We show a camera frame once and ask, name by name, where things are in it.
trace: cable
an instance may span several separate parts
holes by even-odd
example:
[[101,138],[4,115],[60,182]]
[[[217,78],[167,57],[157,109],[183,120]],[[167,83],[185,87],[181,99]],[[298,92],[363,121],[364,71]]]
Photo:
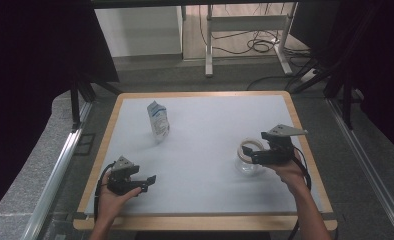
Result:
[[346,29],[344,29],[340,33],[340,35],[338,35],[333,41],[331,41],[327,46],[325,46],[322,49],[314,51],[313,49],[289,49],[284,47],[284,51],[292,55],[300,55],[298,52],[306,51],[309,53],[303,54],[303,56],[309,56],[311,58],[316,58],[319,60],[321,60],[324,57],[334,55],[337,53],[337,51],[341,50],[341,48],[339,48],[340,44],[342,44],[343,41],[345,41],[346,37],[349,34],[351,34],[354,31],[354,29],[359,25],[359,22],[362,20],[362,17],[363,16],[359,16],[359,15],[354,16],[354,18],[349,21],[352,24],[350,24]]
[[250,87],[253,86],[254,84],[256,84],[256,83],[258,83],[258,82],[260,82],[260,81],[262,81],[262,80],[265,80],[265,79],[271,79],[271,78],[292,78],[292,77],[293,77],[293,76],[269,76],[269,77],[262,77],[262,78],[256,79],[256,80],[254,80],[253,82],[251,82],[251,83],[247,86],[246,91],[249,91],[249,90],[250,90]]
[[115,163],[107,165],[107,167],[104,168],[103,172],[101,173],[100,179],[98,179],[97,187],[94,193],[94,222],[96,222],[98,218],[98,204],[100,201],[100,191],[103,183],[103,177],[106,174],[107,170],[109,170],[109,168],[113,167],[114,165]]
[[306,73],[308,73],[312,68],[315,68],[316,66],[319,65],[319,62],[316,61],[316,63],[313,64],[311,67],[307,67],[312,60],[313,57],[306,62],[306,64],[299,70],[299,72],[296,74],[296,76],[293,79],[290,79],[290,81],[288,81],[287,85],[284,88],[285,91],[290,92],[291,85],[293,85],[297,80],[299,80],[301,77],[306,75]]
[[302,49],[302,50],[297,50],[297,49],[289,49],[284,47],[283,51],[287,53],[287,55],[292,55],[292,56],[297,56],[297,57],[302,57],[302,58],[311,58],[312,54],[310,53],[310,49]]
[[226,11],[226,13],[228,13],[228,16],[231,16],[231,14],[229,14],[229,12],[228,12],[228,9],[226,9],[226,5],[227,4],[225,4],[225,11]]
[[338,240],[338,227],[335,229],[334,240]]
[[261,9],[262,4],[259,3],[259,5],[257,6],[257,8],[254,10],[253,15],[257,12],[257,9]]
[[[294,149],[297,149],[297,151],[299,151],[300,155],[303,157],[303,162],[305,164],[305,166],[303,166],[303,164],[301,163],[301,161],[296,158],[296,156],[293,155],[292,160],[297,164],[297,166],[300,168],[300,170],[302,171],[304,178],[306,179],[306,186],[309,189],[309,191],[312,190],[312,179],[310,177],[309,171],[307,169],[307,162],[306,162],[306,158],[303,154],[303,152],[298,149],[297,147],[294,146]],[[294,238],[294,236],[297,233],[297,230],[299,229],[299,220],[297,219],[296,224],[294,225],[293,230],[291,230],[290,236],[288,237],[288,240],[292,240]]]
[[282,15],[282,11],[284,11],[284,6],[285,6],[285,3],[282,4],[281,12],[279,15]]
[[297,63],[293,62],[293,59],[295,58],[310,58],[310,57],[306,57],[306,56],[299,56],[299,57],[290,57],[288,60],[290,61],[291,65],[295,66],[295,67],[299,67],[299,68],[303,68],[305,67],[305,65],[298,65]]
[[268,3],[265,8],[265,15],[269,14],[269,9],[271,9],[272,3]]
[[[207,46],[207,42],[206,42],[206,39],[204,38],[203,27],[202,27],[202,22],[201,22],[201,6],[199,6],[199,8],[198,8],[198,12],[199,12],[200,34],[201,34],[201,37],[203,39],[204,44]],[[266,52],[269,52],[273,48],[273,46],[275,44],[272,41],[268,41],[268,40],[264,40],[264,39],[258,39],[260,32],[265,32],[267,34],[270,34],[275,39],[277,39],[277,37],[278,37],[278,35],[274,35],[273,33],[269,32],[269,31],[245,31],[245,32],[240,32],[240,33],[236,33],[236,34],[226,35],[226,36],[222,36],[222,37],[215,37],[215,36],[213,36],[213,34],[211,34],[211,37],[213,37],[214,39],[217,40],[217,39],[222,39],[222,38],[228,38],[228,37],[234,37],[234,36],[238,36],[238,35],[242,35],[242,34],[247,34],[247,33],[251,33],[251,32],[253,32],[254,35],[253,35],[253,39],[247,41],[247,48],[248,48],[247,50],[244,50],[242,52],[232,52],[232,51],[226,50],[224,48],[220,48],[220,47],[212,47],[212,49],[221,50],[221,51],[224,51],[224,52],[227,52],[227,53],[230,53],[230,54],[235,54],[235,55],[244,54],[244,53],[250,52],[251,50],[254,50],[255,52],[258,52],[258,53],[266,53]],[[257,49],[257,47],[260,47],[260,46],[265,47],[265,49],[263,49],[263,50]]]

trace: hand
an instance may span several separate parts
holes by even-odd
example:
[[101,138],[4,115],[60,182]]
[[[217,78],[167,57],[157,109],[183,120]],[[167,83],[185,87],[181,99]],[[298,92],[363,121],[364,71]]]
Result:
[[122,196],[118,196],[107,188],[109,176],[110,172],[106,173],[103,177],[98,205],[98,219],[113,222],[116,216],[122,210],[123,205],[129,199],[137,196],[141,192],[141,188],[137,187]]
[[100,190],[100,200],[98,204],[98,218],[94,229],[92,230],[90,240],[107,239],[110,227],[112,226],[123,205],[129,199],[137,196],[141,192],[141,188],[137,187],[122,196],[118,196],[107,189],[109,176],[110,172],[103,176]]
[[[294,150],[294,155],[301,162],[301,158],[297,150]],[[281,181],[287,184],[287,187],[292,194],[294,194],[298,188],[302,186],[306,187],[302,170],[294,161],[288,161],[284,164],[272,164],[264,166],[273,169],[281,178]]]

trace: wall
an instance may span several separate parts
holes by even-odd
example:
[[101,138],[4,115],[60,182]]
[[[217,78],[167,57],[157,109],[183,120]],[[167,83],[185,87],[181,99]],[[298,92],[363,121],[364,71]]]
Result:
[[95,10],[112,57],[182,53],[180,7]]

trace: table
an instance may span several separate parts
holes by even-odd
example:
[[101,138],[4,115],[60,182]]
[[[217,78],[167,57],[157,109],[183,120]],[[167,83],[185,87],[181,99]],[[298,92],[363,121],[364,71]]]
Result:
[[[106,128],[100,149],[98,151],[93,169],[91,171],[87,186],[78,207],[78,212],[83,213],[86,209],[88,199],[93,195],[94,186],[100,175],[100,170],[104,158],[108,151],[110,140],[114,134],[120,109],[124,99],[137,98],[184,98],[184,97],[243,97],[243,96],[281,96],[283,97],[287,110],[290,114],[293,125],[302,128],[296,110],[288,93],[283,91],[260,91],[260,92],[177,92],[177,93],[125,93],[121,94],[114,106],[111,118]],[[299,136],[298,140],[301,149],[306,156],[307,164],[311,172],[312,181],[319,193],[322,204],[322,214],[328,230],[337,227],[337,221],[333,216],[333,211],[316,168],[316,163],[311,154],[309,145],[304,136]],[[214,215],[174,215],[174,216],[151,216],[151,215],[131,215],[117,219],[114,229],[122,230],[234,230],[234,231],[273,231],[291,230],[295,224],[294,214],[214,214]],[[92,217],[86,219],[75,219],[74,227],[79,230],[89,230],[93,228]]]
[[[286,15],[270,15],[270,16],[212,16],[213,5],[207,6],[207,35],[212,36],[212,32],[233,32],[233,31],[263,31],[263,30],[281,30],[281,39],[272,39],[275,44],[273,48],[281,63],[282,69],[287,76],[291,76],[293,71],[288,64],[284,55],[284,46],[290,31],[294,11],[297,2],[293,2],[290,12]],[[207,77],[213,76],[213,56],[212,56],[212,38],[207,37],[206,46],[206,69]]]

